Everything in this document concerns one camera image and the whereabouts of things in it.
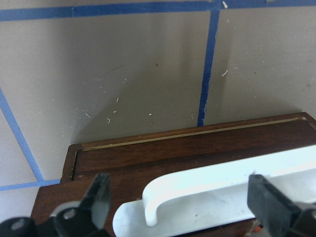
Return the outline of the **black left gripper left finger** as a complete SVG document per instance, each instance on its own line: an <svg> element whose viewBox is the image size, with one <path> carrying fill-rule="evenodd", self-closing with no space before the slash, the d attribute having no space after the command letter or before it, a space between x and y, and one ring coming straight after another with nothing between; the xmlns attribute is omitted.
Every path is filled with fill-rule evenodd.
<svg viewBox="0 0 316 237"><path fill-rule="evenodd" d="M59 237L109 237L104 225L110 210L108 174L95 176L82 200L63 203L51 213Z"/></svg>

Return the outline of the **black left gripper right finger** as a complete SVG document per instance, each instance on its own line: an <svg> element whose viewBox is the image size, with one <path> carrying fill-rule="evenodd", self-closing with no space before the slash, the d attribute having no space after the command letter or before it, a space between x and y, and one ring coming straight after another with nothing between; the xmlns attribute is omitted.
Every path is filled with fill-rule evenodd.
<svg viewBox="0 0 316 237"><path fill-rule="evenodd" d="M291 201L260 174L249 176L247 206L272 237L316 235L316 205Z"/></svg>

